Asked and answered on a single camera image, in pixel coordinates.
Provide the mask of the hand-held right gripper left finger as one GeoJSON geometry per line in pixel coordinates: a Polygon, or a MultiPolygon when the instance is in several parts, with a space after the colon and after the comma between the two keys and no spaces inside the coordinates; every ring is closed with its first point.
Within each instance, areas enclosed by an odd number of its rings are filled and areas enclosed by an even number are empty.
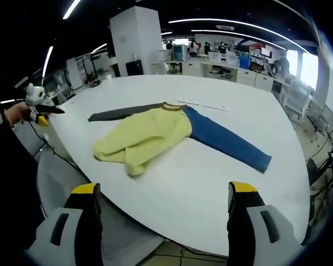
{"type": "Polygon", "coordinates": [[[37,228],[26,250],[35,265],[103,265],[100,184],[76,187],[37,228]]]}

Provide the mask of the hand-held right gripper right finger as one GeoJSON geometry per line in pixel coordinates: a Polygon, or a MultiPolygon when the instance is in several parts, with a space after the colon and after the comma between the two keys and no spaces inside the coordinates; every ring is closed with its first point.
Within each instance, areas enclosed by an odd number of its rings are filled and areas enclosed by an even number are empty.
{"type": "Polygon", "coordinates": [[[229,183],[228,215],[228,265],[290,265],[302,250],[292,223],[248,183],[229,183]]]}

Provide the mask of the person's left hand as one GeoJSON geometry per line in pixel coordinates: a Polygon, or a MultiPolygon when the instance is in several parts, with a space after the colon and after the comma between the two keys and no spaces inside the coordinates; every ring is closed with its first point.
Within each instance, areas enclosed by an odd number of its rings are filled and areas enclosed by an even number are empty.
{"type": "Polygon", "coordinates": [[[15,126],[21,121],[31,121],[30,113],[29,106],[25,102],[17,103],[4,111],[4,115],[10,127],[15,126]]]}

